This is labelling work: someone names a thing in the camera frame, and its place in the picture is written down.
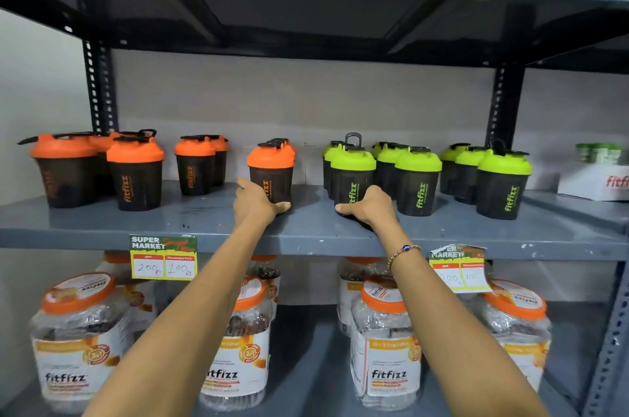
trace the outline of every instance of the white box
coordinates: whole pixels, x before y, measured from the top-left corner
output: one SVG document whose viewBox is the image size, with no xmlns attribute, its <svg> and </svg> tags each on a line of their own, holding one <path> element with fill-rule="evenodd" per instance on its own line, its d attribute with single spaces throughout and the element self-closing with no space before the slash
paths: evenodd
<svg viewBox="0 0 629 417">
<path fill-rule="evenodd" d="M 596 201 L 629 200 L 629 165 L 573 165 L 562 172 L 557 193 Z"/>
</svg>

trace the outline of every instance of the bracelet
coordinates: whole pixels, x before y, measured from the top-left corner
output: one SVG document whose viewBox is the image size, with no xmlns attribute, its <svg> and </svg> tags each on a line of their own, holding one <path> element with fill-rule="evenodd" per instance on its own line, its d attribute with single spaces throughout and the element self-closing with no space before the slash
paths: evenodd
<svg viewBox="0 0 629 417">
<path fill-rule="evenodd" d="M 401 255 L 402 253 L 406 253 L 409 252 L 410 250 L 412 250 L 413 248 L 417 248 L 418 250 L 421 251 L 421 248 L 419 245 L 415 245 L 413 243 L 413 245 L 404 245 L 402 246 L 402 248 L 400 248 L 397 252 L 395 252 L 394 254 L 392 254 L 389 257 L 389 261 L 387 262 L 387 271 L 391 270 L 391 265 L 393 264 L 393 260 L 395 260 L 397 258 L 397 255 Z"/>
</svg>

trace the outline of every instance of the hand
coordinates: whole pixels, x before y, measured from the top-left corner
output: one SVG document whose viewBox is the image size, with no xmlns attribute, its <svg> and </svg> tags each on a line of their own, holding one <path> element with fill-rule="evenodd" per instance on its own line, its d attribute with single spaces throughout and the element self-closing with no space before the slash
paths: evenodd
<svg viewBox="0 0 629 417">
<path fill-rule="evenodd" d="M 234 201 L 235 226 L 238 227 L 246 220 L 252 219 L 263 222 L 264 226 L 270 224 L 279 213 L 287 211 L 290 202 L 272 204 L 264 193 L 264 189 L 243 177 L 238 178 L 240 187 L 236 190 Z"/>
<path fill-rule="evenodd" d="M 354 215 L 374 230 L 389 222 L 397 223 L 393 201 L 377 185 L 369 187 L 365 197 L 355 203 L 338 204 L 334 209 L 343 215 Z"/>
</svg>

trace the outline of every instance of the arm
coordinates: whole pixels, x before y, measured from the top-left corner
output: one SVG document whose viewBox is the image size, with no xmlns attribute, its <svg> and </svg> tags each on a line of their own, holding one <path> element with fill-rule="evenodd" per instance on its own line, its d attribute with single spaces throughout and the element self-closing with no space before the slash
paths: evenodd
<svg viewBox="0 0 629 417">
<path fill-rule="evenodd" d="M 336 210 L 373 228 L 387 256 L 411 240 L 397 222 L 390 197 L 379 187 Z M 537 393 L 500 344 L 441 281 L 415 248 L 391 271 L 421 350 L 454 417 L 550 417 Z"/>
<path fill-rule="evenodd" d="M 270 203 L 248 180 L 239 178 L 238 184 L 232 234 L 122 359 L 85 417 L 192 413 L 254 248 L 276 214 L 291 206 Z"/>
</svg>

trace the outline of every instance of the left hand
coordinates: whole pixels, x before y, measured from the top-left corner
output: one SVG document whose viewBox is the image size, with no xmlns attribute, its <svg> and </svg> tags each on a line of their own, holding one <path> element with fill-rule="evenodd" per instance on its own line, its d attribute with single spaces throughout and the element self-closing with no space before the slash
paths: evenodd
<svg viewBox="0 0 629 417">
<path fill-rule="evenodd" d="M 236 201 L 234 201 L 235 226 L 238 227 L 248 219 L 261 221 L 264 226 L 270 224 L 276 215 L 291 208 L 290 202 L 272 204 L 264 193 L 264 189 L 243 177 L 238 178 Z"/>
</svg>

